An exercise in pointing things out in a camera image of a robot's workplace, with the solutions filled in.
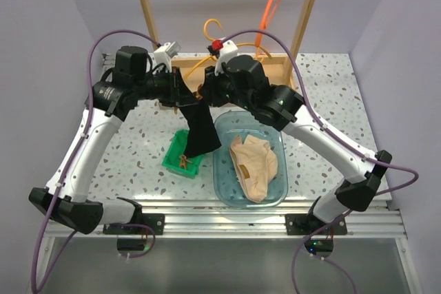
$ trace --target speckled table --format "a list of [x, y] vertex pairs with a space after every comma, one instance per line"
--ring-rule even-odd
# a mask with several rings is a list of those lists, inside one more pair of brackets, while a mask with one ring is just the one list
[[[201, 56], [204, 54], [181, 54]], [[330, 123], [376, 150], [366, 111], [347, 54], [299, 54], [297, 64], [316, 111]], [[213, 108], [215, 119], [236, 107]], [[174, 133], [187, 128], [181, 114], [143, 101], [113, 137], [101, 160], [90, 198], [121, 196], [135, 200], [218, 200], [213, 188], [212, 155], [204, 157], [191, 180], [171, 174], [161, 163]], [[298, 140], [283, 135], [289, 178], [288, 200], [315, 200], [340, 181], [341, 174]], [[387, 188], [383, 180], [380, 189]], [[389, 194], [376, 197], [390, 200]]]

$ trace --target black cloth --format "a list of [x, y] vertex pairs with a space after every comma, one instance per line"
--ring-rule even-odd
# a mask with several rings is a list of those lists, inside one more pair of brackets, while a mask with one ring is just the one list
[[181, 107], [179, 110], [187, 119], [189, 127], [185, 156], [194, 158], [221, 146], [218, 133], [214, 128], [212, 114], [204, 99], [201, 99], [197, 105]]

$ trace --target beige garment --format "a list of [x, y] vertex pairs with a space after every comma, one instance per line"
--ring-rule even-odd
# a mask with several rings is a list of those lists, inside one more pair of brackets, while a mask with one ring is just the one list
[[269, 142], [249, 134], [242, 144], [242, 138], [237, 136], [229, 152], [245, 196], [262, 202], [267, 197], [269, 182], [277, 174], [277, 156]]

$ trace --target wooden beam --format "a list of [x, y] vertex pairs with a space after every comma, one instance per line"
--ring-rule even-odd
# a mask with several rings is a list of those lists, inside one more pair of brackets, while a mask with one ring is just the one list
[[[139, 0], [141, 2], [141, 7], [143, 8], [145, 22], [147, 24], [147, 29], [149, 30], [149, 35], [155, 40], [159, 41], [158, 31], [156, 30], [156, 24], [153, 18], [152, 7], [150, 6], [150, 0]], [[158, 48], [155, 44], [152, 44], [154, 50]]]
[[[316, 0], [304, 0], [302, 5], [302, 11], [300, 12], [300, 17], [298, 18], [296, 32], [294, 33], [294, 38], [291, 44], [291, 54], [294, 60], [297, 57], [297, 53], [300, 49], [300, 44], [302, 43], [303, 35], [305, 34], [306, 27], [308, 25], [309, 16], [311, 15], [314, 2]], [[285, 59], [283, 63], [283, 78], [286, 83], [290, 82], [290, 77], [292, 73], [292, 64], [289, 58]]]

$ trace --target green basket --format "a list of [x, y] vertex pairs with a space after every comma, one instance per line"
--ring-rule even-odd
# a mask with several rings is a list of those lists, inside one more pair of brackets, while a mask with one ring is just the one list
[[187, 170], [179, 167], [179, 163], [181, 162], [180, 156], [184, 154], [185, 147], [187, 146], [187, 137], [188, 130], [185, 129], [179, 130], [174, 134], [172, 144], [164, 157], [163, 166], [172, 173], [182, 175], [187, 178], [195, 178], [199, 173], [199, 165], [204, 155], [189, 158], [192, 163], [187, 163]]

